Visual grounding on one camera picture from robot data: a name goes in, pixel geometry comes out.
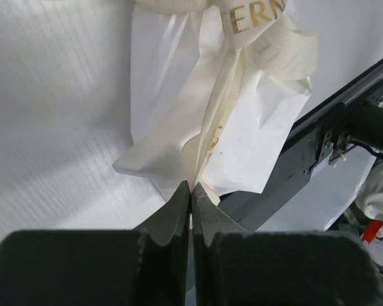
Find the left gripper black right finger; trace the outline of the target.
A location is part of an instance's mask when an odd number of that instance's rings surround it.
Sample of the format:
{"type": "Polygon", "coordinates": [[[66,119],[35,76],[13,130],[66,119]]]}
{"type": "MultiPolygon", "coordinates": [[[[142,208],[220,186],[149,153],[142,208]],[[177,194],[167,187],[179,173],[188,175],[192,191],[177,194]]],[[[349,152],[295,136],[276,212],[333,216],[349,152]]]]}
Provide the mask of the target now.
{"type": "Polygon", "coordinates": [[[342,231],[250,233],[191,194],[198,305],[383,305],[383,279],[342,231]]]}

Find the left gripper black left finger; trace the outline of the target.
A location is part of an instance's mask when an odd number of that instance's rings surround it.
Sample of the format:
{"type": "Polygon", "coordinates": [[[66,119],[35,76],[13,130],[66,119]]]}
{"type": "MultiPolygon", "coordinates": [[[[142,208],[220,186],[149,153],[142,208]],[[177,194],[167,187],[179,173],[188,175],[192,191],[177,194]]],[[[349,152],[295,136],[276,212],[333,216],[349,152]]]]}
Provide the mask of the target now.
{"type": "Polygon", "coordinates": [[[0,243],[0,305],[184,305],[190,189],[134,229],[20,230],[0,243]]]}

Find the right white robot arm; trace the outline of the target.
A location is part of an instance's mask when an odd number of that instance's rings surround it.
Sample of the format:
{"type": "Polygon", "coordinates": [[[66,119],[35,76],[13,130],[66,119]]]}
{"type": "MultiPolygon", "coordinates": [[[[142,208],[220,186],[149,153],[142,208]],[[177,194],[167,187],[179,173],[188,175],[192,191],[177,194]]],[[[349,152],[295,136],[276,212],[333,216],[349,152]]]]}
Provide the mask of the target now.
{"type": "Polygon", "coordinates": [[[361,105],[345,112],[331,128],[329,141],[333,142],[333,154],[329,165],[346,159],[346,154],[356,148],[364,149],[378,164],[369,164],[360,183],[350,196],[342,212],[352,204],[374,225],[369,234],[376,236],[383,230],[383,108],[361,105]]]}

